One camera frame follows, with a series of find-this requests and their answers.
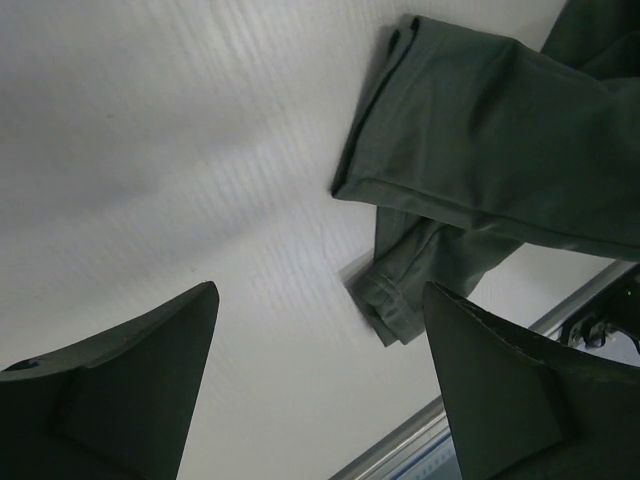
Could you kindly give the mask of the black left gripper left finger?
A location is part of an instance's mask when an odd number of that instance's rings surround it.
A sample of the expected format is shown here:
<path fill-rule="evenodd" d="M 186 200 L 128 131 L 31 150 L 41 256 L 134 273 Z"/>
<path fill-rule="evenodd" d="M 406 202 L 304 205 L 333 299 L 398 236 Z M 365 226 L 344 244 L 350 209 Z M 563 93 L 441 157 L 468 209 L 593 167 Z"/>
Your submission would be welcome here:
<path fill-rule="evenodd" d="M 176 478 L 218 309 L 203 282 L 2 370 L 2 478 Z"/>

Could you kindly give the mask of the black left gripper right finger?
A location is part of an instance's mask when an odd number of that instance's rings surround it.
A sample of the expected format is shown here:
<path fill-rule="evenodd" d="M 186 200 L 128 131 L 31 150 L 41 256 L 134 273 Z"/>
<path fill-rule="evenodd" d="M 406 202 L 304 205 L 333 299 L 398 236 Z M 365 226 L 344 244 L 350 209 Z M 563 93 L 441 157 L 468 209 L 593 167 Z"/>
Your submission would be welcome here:
<path fill-rule="evenodd" d="M 639 370 L 563 346 L 447 288 L 425 330 L 465 479 L 636 479 Z"/>

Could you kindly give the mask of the grey t shirt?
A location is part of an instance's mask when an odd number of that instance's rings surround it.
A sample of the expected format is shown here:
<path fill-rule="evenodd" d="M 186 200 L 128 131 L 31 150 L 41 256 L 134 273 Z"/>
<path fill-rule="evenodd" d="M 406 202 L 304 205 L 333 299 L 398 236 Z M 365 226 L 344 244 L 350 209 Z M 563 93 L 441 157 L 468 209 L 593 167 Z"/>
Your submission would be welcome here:
<path fill-rule="evenodd" d="M 569 1 L 540 50 L 417 16 L 398 26 L 331 186 L 376 209 L 349 284 L 384 345 L 423 333 L 525 244 L 639 258 L 639 5 Z"/>

